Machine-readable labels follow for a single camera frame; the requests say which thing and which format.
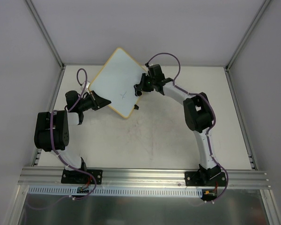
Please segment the yellow framed whiteboard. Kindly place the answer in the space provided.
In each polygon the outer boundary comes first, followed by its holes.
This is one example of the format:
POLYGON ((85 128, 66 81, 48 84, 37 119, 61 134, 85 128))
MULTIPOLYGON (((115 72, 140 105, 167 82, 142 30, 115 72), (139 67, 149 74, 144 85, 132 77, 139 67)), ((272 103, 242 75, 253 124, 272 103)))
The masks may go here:
POLYGON ((117 48, 89 85, 89 91, 111 103, 109 107, 127 119, 138 103, 134 85, 146 70, 124 49, 117 48))

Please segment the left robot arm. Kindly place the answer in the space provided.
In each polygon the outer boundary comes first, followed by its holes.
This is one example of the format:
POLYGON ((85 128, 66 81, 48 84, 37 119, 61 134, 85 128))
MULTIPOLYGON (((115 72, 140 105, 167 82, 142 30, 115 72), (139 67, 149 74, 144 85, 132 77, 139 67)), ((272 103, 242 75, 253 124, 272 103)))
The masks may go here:
POLYGON ((111 101, 94 91, 81 95, 72 90, 65 97, 67 105, 64 110, 38 113, 34 143, 37 149, 55 155, 64 165, 64 169, 73 171, 72 177, 83 183, 88 179, 89 172, 82 157, 67 150, 70 141, 69 126, 81 125, 85 111, 99 110, 111 104, 111 101))

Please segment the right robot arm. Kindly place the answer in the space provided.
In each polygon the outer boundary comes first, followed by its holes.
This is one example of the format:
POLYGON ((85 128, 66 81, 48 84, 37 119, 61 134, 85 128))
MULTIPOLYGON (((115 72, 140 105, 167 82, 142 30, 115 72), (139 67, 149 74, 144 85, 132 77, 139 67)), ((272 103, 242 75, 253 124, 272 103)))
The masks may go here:
POLYGON ((190 181, 200 186, 216 186, 221 174, 215 156, 212 154, 210 130, 215 123, 214 111, 205 93, 190 93, 175 84, 175 80, 165 78, 159 64, 149 65, 147 73, 141 75, 140 83, 134 85, 135 95, 157 91, 180 103, 184 109, 185 122, 194 132, 200 163, 198 171, 190 176, 190 181))

